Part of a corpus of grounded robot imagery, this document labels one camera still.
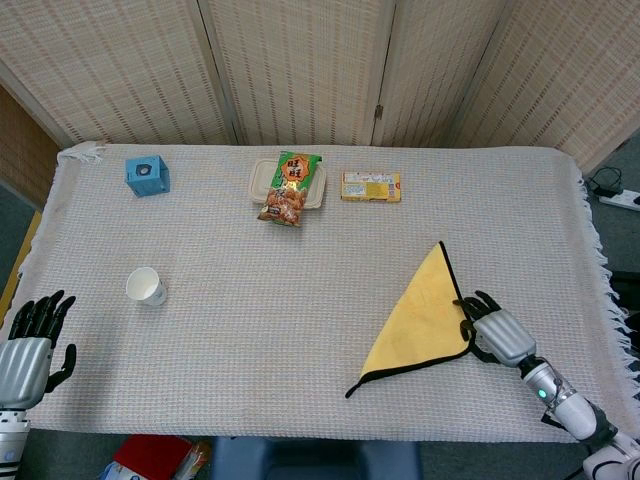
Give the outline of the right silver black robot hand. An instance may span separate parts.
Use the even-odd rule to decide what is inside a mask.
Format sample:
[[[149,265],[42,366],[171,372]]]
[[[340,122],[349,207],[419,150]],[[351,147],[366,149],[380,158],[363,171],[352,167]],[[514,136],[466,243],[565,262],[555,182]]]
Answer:
[[[489,294],[476,290],[474,296],[455,299],[452,303],[469,317],[466,326],[488,348],[479,351],[483,361],[516,368],[526,358],[536,355],[537,345],[531,334]]]

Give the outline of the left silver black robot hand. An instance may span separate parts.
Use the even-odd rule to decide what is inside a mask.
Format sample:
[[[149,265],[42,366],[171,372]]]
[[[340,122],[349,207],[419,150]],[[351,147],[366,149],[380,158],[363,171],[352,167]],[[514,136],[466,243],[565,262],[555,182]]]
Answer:
[[[51,363],[74,296],[59,290],[30,300],[16,313],[8,338],[1,344],[1,409],[26,411],[69,379],[75,369],[77,347],[66,346],[64,361],[53,372]]]

